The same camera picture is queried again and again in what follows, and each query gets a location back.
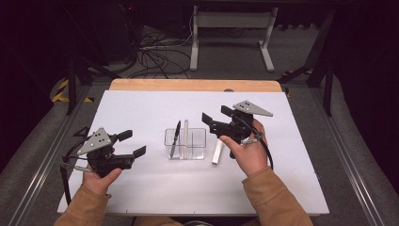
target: hand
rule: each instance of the hand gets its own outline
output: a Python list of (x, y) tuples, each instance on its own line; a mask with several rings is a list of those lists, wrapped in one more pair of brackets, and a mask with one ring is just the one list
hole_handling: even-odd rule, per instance
[(83, 186), (98, 195), (106, 195), (108, 187), (117, 180), (121, 173), (122, 169), (114, 169), (102, 178), (95, 172), (84, 172)]
[[(263, 141), (267, 145), (263, 125), (254, 119), (253, 126), (259, 132), (263, 133)], [(267, 167), (267, 154), (260, 141), (240, 145), (227, 136), (220, 136), (219, 139), (230, 148), (232, 153), (234, 153), (238, 166), (240, 166), (246, 176), (250, 176), (251, 174)], [(249, 139), (254, 139), (252, 133), (250, 134)]]

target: black pen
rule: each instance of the black pen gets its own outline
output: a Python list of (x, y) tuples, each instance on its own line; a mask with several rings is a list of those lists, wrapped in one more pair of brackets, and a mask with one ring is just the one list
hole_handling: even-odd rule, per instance
[(175, 132), (175, 137), (174, 137), (174, 139), (173, 139), (172, 149), (170, 150), (170, 159), (173, 157), (174, 151), (175, 151), (175, 149), (176, 149), (176, 140), (177, 140), (177, 138), (179, 137), (180, 125), (181, 125), (181, 122), (179, 121), (179, 122), (177, 123), (177, 126), (176, 126), (176, 132)]

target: floor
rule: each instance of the floor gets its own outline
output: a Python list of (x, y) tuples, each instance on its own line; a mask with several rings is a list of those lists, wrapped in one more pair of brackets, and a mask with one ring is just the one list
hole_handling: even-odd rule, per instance
[[(273, 73), (266, 71), (257, 47), (262, 30), (226, 32), (239, 34), (238, 38), (215, 31), (202, 34), (198, 69), (186, 74), (170, 74), (170, 78), (276, 80), (285, 71), (293, 71), (304, 64), (318, 30), (315, 27), (275, 28), (268, 45), (276, 68)], [(168, 50), (190, 55), (190, 43)], [(168, 51), (167, 58), (180, 65), (169, 62), (170, 73), (189, 65), (187, 56), (179, 52)], [(122, 66), (115, 64), (110, 69)], [(159, 70), (152, 73), (141, 71), (143, 69), (137, 63), (120, 75), (135, 79), (165, 78)], [(1, 173), (0, 225), (52, 225), (59, 217), (56, 209), (63, 194), (60, 157), (81, 139), (77, 132), (90, 127), (102, 95), (111, 83), (104, 76), (93, 78), (90, 87), (78, 85), (80, 101), (72, 114), (66, 116), (68, 103), (55, 103)], [(300, 75), (282, 87), (289, 90), (290, 106), (330, 210), (328, 215), (312, 217), (313, 224), (399, 225), (399, 198), (353, 123), (340, 82), (334, 80), (330, 118), (321, 108), (323, 83), (320, 88), (308, 89), (307, 78), (306, 74)], [(53, 98), (61, 82), (55, 84), (49, 98)], [(94, 101), (84, 102), (86, 97)], [(104, 225), (131, 225), (132, 220), (107, 216)], [(215, 225), (234, 225), (239, 221), (207, 220)]]

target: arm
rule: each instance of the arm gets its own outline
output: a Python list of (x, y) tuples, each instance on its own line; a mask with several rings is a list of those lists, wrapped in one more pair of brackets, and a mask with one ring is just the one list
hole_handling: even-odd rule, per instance
[(84, 172), (83, 183), (74, 195), (65, 213), (56, 220), (56, 226), (102, 225), (106, 205), (111, 195), (108, 187), (120, 176), (121, 169), (114, 169), (104, 178), (95, 172)]
[[(253, 126), (264, 134), (260, 122), (254, 120)], [(267, 155), (261, 142), (240, 145), (226, 136), (221, 136), (220, 140), (231, 149), (247, 176), (243, 181), (244, 190), (262, 225), (312, 225), (294, 195), (267, 166)]]

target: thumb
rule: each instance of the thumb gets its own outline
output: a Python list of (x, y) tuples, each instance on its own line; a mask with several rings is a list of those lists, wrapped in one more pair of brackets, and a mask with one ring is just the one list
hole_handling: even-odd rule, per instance
[(120, 177), (120, 174), (122, 173), (122, 169), (116, 168), (113, 169), (106, 175), (102, 180), (110, 186), (112, 183), (114, 183), (115, 180), (117, 180), (118, 177)]
[(238, 150), (240, 150), (241, 145), (232, 140), (230, 137), (227, 136), (220, 136), (219, 138), (226, 146), (229, 147), (229, 149), (236, 155), (238, 153)]

